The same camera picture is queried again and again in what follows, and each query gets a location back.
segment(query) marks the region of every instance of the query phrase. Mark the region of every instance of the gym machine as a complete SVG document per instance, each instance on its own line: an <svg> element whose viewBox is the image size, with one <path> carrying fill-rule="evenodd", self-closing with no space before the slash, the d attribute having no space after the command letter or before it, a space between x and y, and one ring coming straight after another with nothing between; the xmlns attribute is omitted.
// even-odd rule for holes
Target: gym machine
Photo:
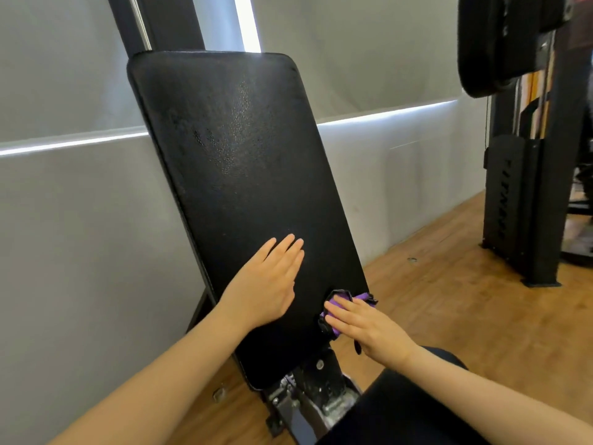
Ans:
<svg viewBox="0 0 593 445"><path fill-rule="evenodd" d="M471 62L464 67L464 60L480 52L466 48L465 40L482 35L488 48L494 43L489 34L498 39L509 16L498 9L502 1L472 7L460 0L462 78L471 79L475 68ZM298 444L340 438L396 443L415 427L436 430L447 443L480 443L444 407L437 425L390 421L390 413L413 409L397 402L393 372L385 370L362 394L340 369L329 346L336 334L324 323L324 301L333 294L362 297L373 306L376 300L294 62L281 54L205 51L192 0L109 2L130 58L130 83L206 284L189 329L266 239L294 232L308 244L288 312L252 331L234 353L245 381L269 409L271 434L286 429ZM464 29L482 14L492 30L476 35ZM538 32L530 32L528 42L535 43ZM506 44L513 56L523 51ZM484 56L498 62L498 55ZM504 69L504 77L530 70L512 61ZM510 85L493 79L480 89L483 82L472 83L476 92L466 90L485 96Z"/></svg>
<svg viewBox="0 0 593 445"><path fill-rule="evenodd" d="M493 95L482 246L529 287L559 285L593 49L591 3L460 0L462 84L473 97Z"/></svg>

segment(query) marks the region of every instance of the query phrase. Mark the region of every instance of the weight bench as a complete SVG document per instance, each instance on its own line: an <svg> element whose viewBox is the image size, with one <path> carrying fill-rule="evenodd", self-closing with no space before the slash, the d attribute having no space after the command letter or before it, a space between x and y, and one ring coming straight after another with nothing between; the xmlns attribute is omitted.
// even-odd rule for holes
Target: weight bench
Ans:
<svg viewBox="0 0 593 445"><path fill-rule="evenodd" d="M132 57L128 75L212 303L265 240L292 232L305 241L292 306L235 352L270 410L271 433L286 428L299 444L347 436L397 443L406 428L389 416L420 408L407 397L397 402L397 392L413 385L386 371L362 395L319 325L332 291L358 295L368 287L294 62L281 54L158 51ZM441 419L454 417L432 403ZM445 443L478 443L462 423L431 428L456 440Z"/></svg>

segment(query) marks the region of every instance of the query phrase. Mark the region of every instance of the purple cloth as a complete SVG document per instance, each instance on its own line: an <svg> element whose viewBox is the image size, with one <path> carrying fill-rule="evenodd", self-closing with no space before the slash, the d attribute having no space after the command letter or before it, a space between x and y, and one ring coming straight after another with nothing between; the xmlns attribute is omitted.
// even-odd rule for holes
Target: purple cloth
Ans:
<svg viewBox="0 0 593 445"><path fill-rule="evenodd" d="M349 298L349 296L348 296L348 293L347 293L347 292L342 292L342 293L338 293L338 294L335 294L335 295L337 295L337 296L339 296L340 298L343 298L343 299L348 299L348 298ZM363 293L363 294L357 295L357 296L356 296L356 297L354 297L354 298L356 298L356 299L361 299L362 301L366 301L367 299L369 299L369 294L368 294L367 292L365 292L365 293ZM342 308L342 306L340 306L340 305L339 305L339 303L338 303L338 302L337 302L337 301L334 299L334 297L332 297L332 298L331 298L329 301L330 301L330 303L331 303L331 304L333 304L334 306L337 306L337 307L339 307L339 308ZM335 316L334 316L332 313L330 313L330 312L328 312L327 314L328 314L328 315L331 315L332 317L335 317ZM324 311L322 312L322 319L325 319L325 316L326 316L326 313L325 313L325 310L324 310ZM339 332L339 331L338 331L336 328L333 328L333 327L332 327L332 331L333 331L333 333L334 333L334 336L336 336L336 338L338 338L338 336L341 334L341 333L340 333L340 332Z"/></svg>

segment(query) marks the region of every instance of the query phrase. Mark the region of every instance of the black pant leg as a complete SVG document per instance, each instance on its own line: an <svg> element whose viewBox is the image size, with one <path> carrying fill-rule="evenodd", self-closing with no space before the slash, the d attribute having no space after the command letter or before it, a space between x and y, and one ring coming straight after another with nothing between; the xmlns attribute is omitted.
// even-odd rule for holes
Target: black pant leg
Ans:
<svg viewBox="0 0 593 445"><path fill-rule="evenodd" d="M467 367L439 348L427 350ZM404 376L385 369L318 445L487 444L471 426Z"/></svg>

